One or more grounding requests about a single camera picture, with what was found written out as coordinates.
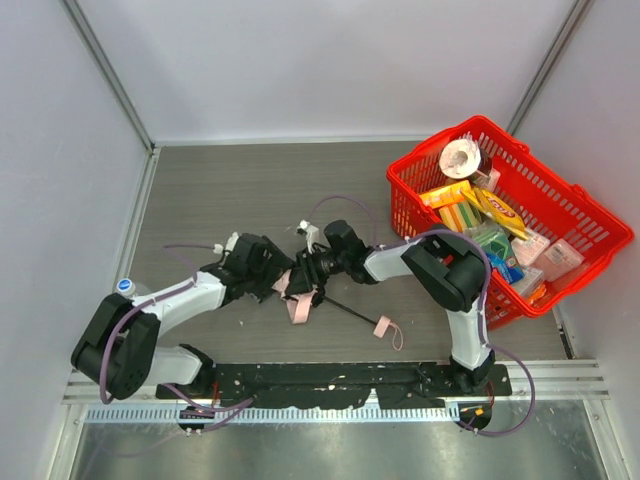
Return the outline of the pink and black umbrella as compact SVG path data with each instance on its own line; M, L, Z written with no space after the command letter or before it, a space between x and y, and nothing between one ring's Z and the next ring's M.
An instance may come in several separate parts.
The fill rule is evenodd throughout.
M343 305L333 299L322 297L318 287L313 287L310 292L301 294L287 294L287 288L292 285L292 270L287 270L283 276L278 279L273 285L272 290L277 292L280 299L285 302L287 311L294 325L304 324L308 321L311 309L313 308L313 301L323 300L328 302L340 310L360 319L373 326L373 335L379 339L383 339L389 330L393 331L391 338L391 346L395 351L401 351L404 347L404 335L401 328L389 317L381 316L378 320L366 317L365 315Z

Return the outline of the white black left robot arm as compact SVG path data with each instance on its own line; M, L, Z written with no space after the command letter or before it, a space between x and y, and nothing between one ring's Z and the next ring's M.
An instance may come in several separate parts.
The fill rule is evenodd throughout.
M71 364L98 385L102 403L127 399L144 385L190 396L207 394L215 381L213 360L190 345L164 348L158 340L244 295L264 301L294 265L266 236L234 233L210 250L217 260L178 284L133 296L119 288L100 302Z

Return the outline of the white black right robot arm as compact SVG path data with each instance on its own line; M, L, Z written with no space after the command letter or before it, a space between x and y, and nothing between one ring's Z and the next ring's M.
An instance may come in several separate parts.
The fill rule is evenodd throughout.
M495 350L485 317L491 265L481 247L443 224L394 246L367 246L344 220L325 227L326 246L315 242L316 229L308 222L298 232L307 246L274 284L294 323L304 323L312 306L327 299L324 287L333 275L367 285L411 275L446 310L453 381L466 393L485 386Z

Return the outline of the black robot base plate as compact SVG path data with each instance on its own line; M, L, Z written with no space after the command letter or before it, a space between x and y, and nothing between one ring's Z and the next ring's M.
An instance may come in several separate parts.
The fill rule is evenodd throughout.
M223 407L250 398L253 408L321 410L357 409L372 393L383 409L512 394L504 365L491 366L474 384L460 369L437 362L218 364L177 389L190 399L218 400Z

